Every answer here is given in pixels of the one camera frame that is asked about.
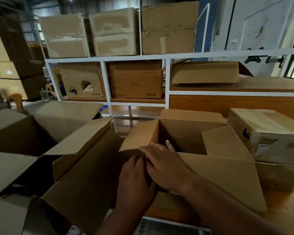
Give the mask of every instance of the white door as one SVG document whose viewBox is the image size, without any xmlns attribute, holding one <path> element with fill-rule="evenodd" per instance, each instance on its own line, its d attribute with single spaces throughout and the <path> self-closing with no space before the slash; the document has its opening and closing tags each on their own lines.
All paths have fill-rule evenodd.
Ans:
<svg viewBox="0 0 294 235">
<path fill-rule="evenodd" d="M 236 0 L 227 50 L 279 48 L 293 12 L 294 0 Z M 267 57 L 260 57 L 260 63 L 244 63 L 247 57 L 231 60 L 243 63 L 254 76 L 270 76 L 275 65 L 267 64 Z"/>
</svg>

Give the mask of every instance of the person's left hand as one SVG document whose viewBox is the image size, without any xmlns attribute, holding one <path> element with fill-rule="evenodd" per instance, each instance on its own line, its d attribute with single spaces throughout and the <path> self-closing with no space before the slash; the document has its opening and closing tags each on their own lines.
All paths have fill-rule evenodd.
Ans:
<svg viewBox="0 0 294 235">
<path fill-rule="evenodd" d="M 149 187 L 147 185 L 144 157 L 131 157 L 122 167 L 115 209 L 143 216 L 156 195 L 156 183 L 153 181 Z"/>
</svg>

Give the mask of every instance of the forearm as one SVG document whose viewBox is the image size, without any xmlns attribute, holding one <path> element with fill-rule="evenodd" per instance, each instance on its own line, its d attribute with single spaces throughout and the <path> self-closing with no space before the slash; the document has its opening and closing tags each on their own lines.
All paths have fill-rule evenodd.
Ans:
<svg viewBox="0 0 294 235">
<path fill-rule="evenodd" d="M 194 175 L 181 194 L 216 234 L 281 234 L 277 228 L 248 210 L 226 193 Z"/>
<path fill-rule="evenodd" d="M 130 235 L 135 232 L 143 215 L 115 208 L 103 221 L 96 235 Z"/>
</svg>

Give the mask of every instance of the white metal frame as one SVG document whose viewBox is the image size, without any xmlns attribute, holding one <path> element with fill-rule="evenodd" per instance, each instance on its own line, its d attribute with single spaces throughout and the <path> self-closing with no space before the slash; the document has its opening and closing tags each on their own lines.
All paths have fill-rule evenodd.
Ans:
<svg viewBox="0 0 294 235">
<path fill-rule="evenodd" d="M 155 106 L 169 108 L 170 95 L 235 95 L 235 96 L 287 96 L 294 97 L 294 92 L 233 92 L 233 91 L 172 91 L 170 90 L 171 84 L 171 65 L 174 59 L 191 59 L 191 58 L 212 58 L 212 57 L 239 57 L 239 56 L 252 56 L 252 55 L 268 55 L 268 56 L 281 56 L 294 54 L 294 48 L 279 48 L 273 50 L 244 50 L 244 51 L 220 51 L 220 52 L 204 52 L 205 45 L 205 33 L 208 24 L 209 4 L 202 11 L 200 17 L 203 16 L 205 10 L 207 10 L 204 39 L 201 53 L 180 53 L 180 54 L 159 54 L 159 55 L 142 55 L 142 39 L 140 35 L 140 50 L 141 54 L 136 56 L 107 56 L 107 57 L 88 57 L 88 58 L 68 58 L 68 59 L 46 59 L 46 66 L 51 77 L 51 81 L 54 85 L 55 93 L 59 101 L 62 101 L 61 92 L 53 72 L 51 71 L 50 64 L 52 63 L 83 63 L 83 62 L 99 62 L 102 69 L 103 82 L 106 91 L 106 102 L 100 102 L 108 105 L 110 116 L 114 116 L 111 106 Z M 141 33 L 141 18 L 139 8 L 139 31 Z M 153 60 L 161 59 L 165 60 L 165 103 L 129 103 L 129 102 L 111 102 L 111 94 L 109 81 L 106 71 L 107 61 L 131 61 L 131 60 Z"/>
</svg>

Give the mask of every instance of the person's right hand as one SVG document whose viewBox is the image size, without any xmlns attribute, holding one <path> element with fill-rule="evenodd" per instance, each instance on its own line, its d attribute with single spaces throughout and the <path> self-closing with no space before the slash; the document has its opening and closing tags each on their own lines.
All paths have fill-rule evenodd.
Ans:
<svg viewBox="0 0 294 235">
<path fill-rule="evenodd" d="M 163 189 L 181 194 L 183 187 L 194 174 L 184 165 L 175 152 L 173 146 L 167 140 L 168 149 L 158 143 L 139 147 L 150 159 L 147 162 L 147 172 L 151 178 Z"/>
</svg>

